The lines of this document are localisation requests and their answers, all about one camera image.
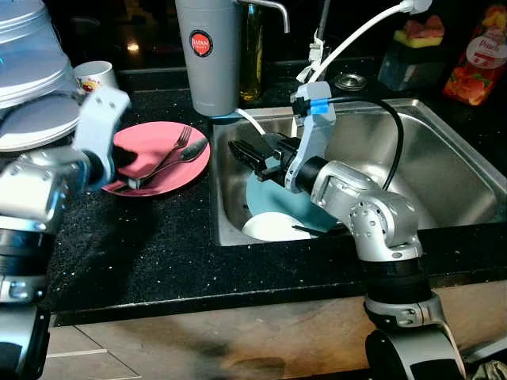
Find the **pink round plate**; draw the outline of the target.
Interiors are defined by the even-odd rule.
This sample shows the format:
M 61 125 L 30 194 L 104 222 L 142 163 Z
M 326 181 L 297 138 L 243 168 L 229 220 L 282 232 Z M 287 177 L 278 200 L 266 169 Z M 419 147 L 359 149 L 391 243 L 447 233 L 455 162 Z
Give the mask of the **pink round plate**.
M 184 123 L 148 122 L 134 124 L 122 131 L 117 131 L 113 137 L 113 145 L 124 149 L 141 152 L 163 152 L 163 156 L 173 148 Z M 201 156 L 191 162 L 174 164 L 166 171 L 162 171 L 146 187 L 130 189 L 130 191 L 105 191 L 113 195 L 127 198 L 149 198 L 160 196 L 162 193 L 177 191 L 191 181 L 194 181 L 208 166 L 212 157 L 212 148 L 206 147 Z M 141 177 L 151 170 L 131 170 L 131 166 L 124 167 L 122 174 L 130 177 Z

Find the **teal round plate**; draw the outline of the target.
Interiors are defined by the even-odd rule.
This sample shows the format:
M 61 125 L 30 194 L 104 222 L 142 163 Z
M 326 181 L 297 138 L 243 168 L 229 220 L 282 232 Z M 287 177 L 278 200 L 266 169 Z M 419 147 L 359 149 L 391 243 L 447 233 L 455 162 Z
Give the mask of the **teal round plate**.
M 293 193 L 274 181 L 258 181 L 257 175 L 246 175 L 244 184 L 247 207 L 251 216 L 279 212 L 300 221 L 311 230 L 329 231 L 340 224 L 321 207 L 311 202 L 307 193 Z

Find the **silver metal fork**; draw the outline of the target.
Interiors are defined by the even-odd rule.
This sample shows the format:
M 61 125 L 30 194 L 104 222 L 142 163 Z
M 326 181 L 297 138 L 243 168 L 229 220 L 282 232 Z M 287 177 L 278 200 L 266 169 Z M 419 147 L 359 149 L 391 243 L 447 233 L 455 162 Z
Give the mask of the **silver metal fork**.
M 177 150 L 184 148 L 185 145 L 188 144 L 189 137 L 191 137 L 191 133 L 192 133 L 192 128 L 190 126 L 184 126 L 181 129 L 181 133 L 178 135 L 177 141 L 175 141 L 173 148 L 171 148 L 170 151 L 168 151 L 166 153 L 166 156 L 163 156 L 162 163 L 160 163 L 159 166 L 152 169 L 151 171 L 156 170 L 156 169 L 160 170 L 160 168 L 163 168 L 164 166 L 166 166 L 166 163 L 168 162 L 168 159 L 170 159 L 171 155 L 173 155 L 173 153 L 177 152 Z

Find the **silver metal spoon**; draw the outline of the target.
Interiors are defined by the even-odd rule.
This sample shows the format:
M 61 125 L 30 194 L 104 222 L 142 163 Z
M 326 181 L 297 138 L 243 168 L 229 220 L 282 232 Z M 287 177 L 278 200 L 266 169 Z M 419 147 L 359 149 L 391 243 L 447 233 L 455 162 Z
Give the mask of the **silver metal spoon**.
M 162 173 L 162 171 L 166 171 L 171 166 L 181 164 L 184 162 L 192 162 L 204 152 L 207 145 L 208 141 L 206 139 L 200 139 L 196 142 L 192 142 L 191 145 L 188 145 L 186 148 L 182 149 L 180 156 L 178 156 L 174 160 L 168 161 L 163 168 L 160 168 L 159 173 L 157 173 L 155 177 L 160 173 Z

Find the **white bowl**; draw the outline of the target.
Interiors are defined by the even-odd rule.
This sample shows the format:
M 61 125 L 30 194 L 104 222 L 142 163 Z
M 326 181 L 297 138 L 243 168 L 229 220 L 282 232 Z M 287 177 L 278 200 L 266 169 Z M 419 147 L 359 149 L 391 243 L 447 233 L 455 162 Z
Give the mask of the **white bowl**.
M 242 232 L 261 241 L 293 241 L 314 238 L 314 235 L 296 227 L 303 227 L 297 218 L 280 212 L 254 215 L 242 226 Z

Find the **grey water filter canister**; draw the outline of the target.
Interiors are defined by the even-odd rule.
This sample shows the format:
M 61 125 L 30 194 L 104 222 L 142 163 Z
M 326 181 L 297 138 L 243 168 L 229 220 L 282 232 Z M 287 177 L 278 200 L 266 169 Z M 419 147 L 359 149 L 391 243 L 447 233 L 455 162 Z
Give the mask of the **grey water filter canister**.
M 271 0 L 174 0 L 193 109 L 203 116 L 228 116 L 238 108 L 242 5 L 274 8 L 283 32 L 288 10 Z

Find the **olive oil glass bottle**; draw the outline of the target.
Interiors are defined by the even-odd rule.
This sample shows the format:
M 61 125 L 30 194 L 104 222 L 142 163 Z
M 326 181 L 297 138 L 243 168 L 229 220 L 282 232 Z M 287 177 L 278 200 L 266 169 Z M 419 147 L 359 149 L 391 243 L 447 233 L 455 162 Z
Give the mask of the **olive oil glass bottle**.
M 263 10 L 253 4 L 244 8 L 239 96 L 253 101 L 261 96 L 261 56 L 263 55 Z

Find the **white cartoon print cup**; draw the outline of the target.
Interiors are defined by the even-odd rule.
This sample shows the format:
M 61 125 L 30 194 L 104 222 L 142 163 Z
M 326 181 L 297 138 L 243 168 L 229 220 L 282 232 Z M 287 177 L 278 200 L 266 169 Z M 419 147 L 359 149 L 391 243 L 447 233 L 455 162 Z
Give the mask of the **white cartoon print cup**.
M 113 65 L 106 61 L 91 61 L 82 63 L 73 69 L 78 86 L 86 92 L 97 88 L 119 88 L 113 71 Z

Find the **round silver sink hole cover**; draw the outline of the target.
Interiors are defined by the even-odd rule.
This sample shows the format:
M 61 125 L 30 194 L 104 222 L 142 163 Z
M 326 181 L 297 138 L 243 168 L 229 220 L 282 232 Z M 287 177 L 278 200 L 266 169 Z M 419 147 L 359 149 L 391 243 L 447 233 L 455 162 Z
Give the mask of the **round silver sink hole cover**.
M 358 92 L 364 89 L 367 83 L 366 77 L 354 73 L 339 74 L 332 79 L 333 86 L 347 92 Z

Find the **white tie on faucet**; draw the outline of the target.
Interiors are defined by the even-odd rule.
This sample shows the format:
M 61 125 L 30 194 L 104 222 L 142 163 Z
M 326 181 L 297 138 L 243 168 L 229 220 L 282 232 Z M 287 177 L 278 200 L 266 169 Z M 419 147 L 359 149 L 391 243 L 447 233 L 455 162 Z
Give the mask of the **white tie on faucet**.
M 309 44 L 309 64 L 297 75 L 296 79 L 300 83 L 318 81 L 323 73 L 326 72 L 326 49 L 325 41 L 314 36 Z

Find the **metal faucet pipe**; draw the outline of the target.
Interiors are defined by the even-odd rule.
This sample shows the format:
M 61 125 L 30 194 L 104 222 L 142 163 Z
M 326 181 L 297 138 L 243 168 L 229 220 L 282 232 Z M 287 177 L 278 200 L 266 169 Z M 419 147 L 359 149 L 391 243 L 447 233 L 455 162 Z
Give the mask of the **metal faucet pipe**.
M 316 26 L 314 32 L 315 43 L 320 43 L 322 46 L 325 44 L 325 31 L 327 25 L 327 18 L 329 18 L 330 4 L 332 0 L 320 0 L 320 15 L 318 26 Z

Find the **black sponge holder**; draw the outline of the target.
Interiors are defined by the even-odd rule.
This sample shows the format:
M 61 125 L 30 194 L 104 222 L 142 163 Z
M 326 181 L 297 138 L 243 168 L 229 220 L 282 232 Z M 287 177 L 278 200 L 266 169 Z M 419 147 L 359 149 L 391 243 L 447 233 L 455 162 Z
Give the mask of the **black sponge holder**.
M 442 72 L 445 47 L 410 48 L 394 41 L 384 55 L 378 82 L 394 91 L 434 86 Z

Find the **stainless steel sink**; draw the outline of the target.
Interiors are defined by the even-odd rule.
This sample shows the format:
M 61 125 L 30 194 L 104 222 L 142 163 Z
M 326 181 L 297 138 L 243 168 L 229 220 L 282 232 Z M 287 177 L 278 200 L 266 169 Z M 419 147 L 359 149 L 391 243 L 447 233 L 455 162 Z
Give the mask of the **stainless steel sink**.
M 391 99 L 403 123 L 401 162 L 390 190 L 401 193 L 416 209 L 421 229 L 466 226 L 504 220 L 506 180 L 503 174 L 471 148 L 436 113 L 417 99 Z M 337 104 L 337 126 L 327 145 L 330 162 L 344 162 L 376 182 L 390 172 L 396 145 L 394 120 L 373 104 Z M 228 142 L 243 140 L 257 148 L 267 146 L 263 131 L 289 135 L 292 109 L 251 109 L 249 119 L 218 117 L 212 139 L 212 179 L 217 217 L 216 239 L 224 246 L 253 244 L 242 232 L 250 220 L 244 184 L 250 167 L 236 160 Z

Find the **yellow and red sponge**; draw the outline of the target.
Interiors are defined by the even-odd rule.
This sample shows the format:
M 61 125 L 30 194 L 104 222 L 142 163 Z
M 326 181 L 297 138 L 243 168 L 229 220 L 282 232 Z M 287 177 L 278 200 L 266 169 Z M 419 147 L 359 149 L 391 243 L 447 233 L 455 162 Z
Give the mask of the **yellow and red sponge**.
M 424 23 L 407 21 L 396 30 L 394 41 L 408 48 L 428 48 L 439 46 L 444 37 L 444 25 L 438 15 L 431 15 Z

